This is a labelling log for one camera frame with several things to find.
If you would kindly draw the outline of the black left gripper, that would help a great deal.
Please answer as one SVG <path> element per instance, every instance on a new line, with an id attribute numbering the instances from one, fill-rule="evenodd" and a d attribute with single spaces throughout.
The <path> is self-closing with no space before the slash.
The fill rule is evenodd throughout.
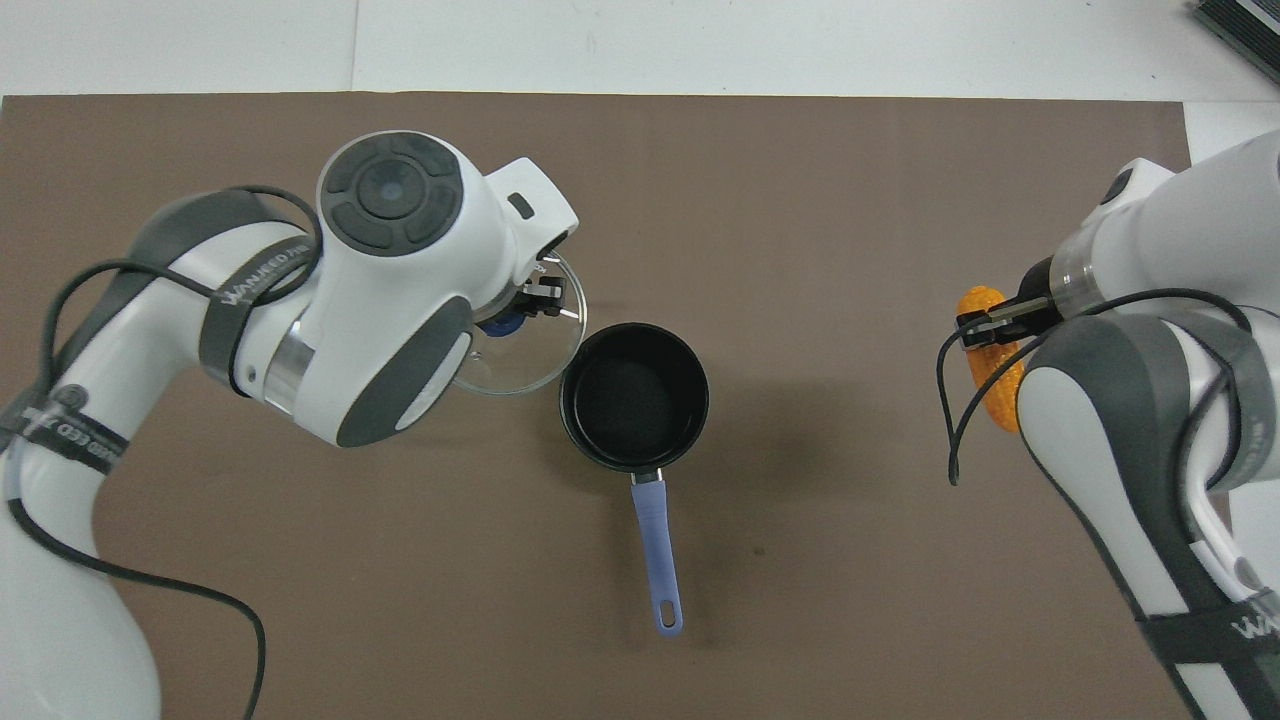
<path id="1" fill-rule="evenodd" d="M 526 281 L 518 286 L 518 314 L 524 316 L 559 316 L 564 310 L 562 258 L 547 256 L 536 260 Z"/>

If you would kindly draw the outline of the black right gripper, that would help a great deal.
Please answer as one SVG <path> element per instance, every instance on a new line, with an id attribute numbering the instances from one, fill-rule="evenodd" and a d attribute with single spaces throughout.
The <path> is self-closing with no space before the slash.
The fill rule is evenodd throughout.
<path id="1" fill-rule="evenodd" d="M 1043 334 L 1062 323 L 1053 300 L 1053 258 L 1044 258 L 1029 268 L 1019 284 L 1015 299 L 1000 304 L 1000 310 L 972 311 L 956 315 L 956 332 L 968 350 L 1009 345 Z"/>

